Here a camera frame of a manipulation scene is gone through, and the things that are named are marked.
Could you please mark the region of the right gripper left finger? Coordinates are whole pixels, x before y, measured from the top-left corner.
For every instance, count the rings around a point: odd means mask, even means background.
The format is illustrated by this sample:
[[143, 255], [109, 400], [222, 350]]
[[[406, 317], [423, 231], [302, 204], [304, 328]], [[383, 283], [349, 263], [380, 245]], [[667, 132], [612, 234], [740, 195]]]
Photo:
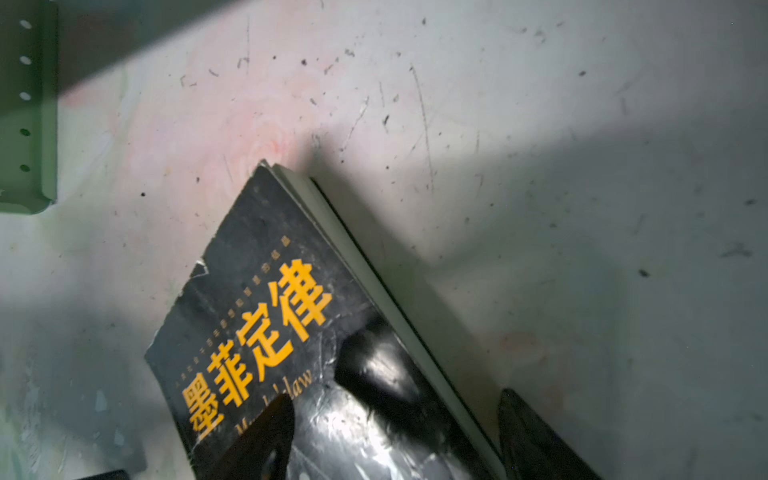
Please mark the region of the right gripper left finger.
[[292, 399], [278, 395], [203, 478], [284, 480], [295, 422]]

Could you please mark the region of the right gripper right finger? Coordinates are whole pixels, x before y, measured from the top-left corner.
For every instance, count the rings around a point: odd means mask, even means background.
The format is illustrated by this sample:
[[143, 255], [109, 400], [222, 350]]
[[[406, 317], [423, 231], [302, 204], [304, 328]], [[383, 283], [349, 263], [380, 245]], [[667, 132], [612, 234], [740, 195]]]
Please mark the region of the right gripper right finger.
[[600, 479], [512, 389], [498, 405], [501, 458], [508, 479]]

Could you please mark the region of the black book yellow title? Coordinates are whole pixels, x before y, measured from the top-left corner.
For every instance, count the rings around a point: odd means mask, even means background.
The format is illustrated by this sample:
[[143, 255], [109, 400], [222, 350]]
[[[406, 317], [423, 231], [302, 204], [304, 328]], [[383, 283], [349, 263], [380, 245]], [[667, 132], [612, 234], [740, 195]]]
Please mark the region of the black book yellow title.
[[501, 479], [458, 398], [317, 187], [259, 164], [145, 354], [193, 474]]

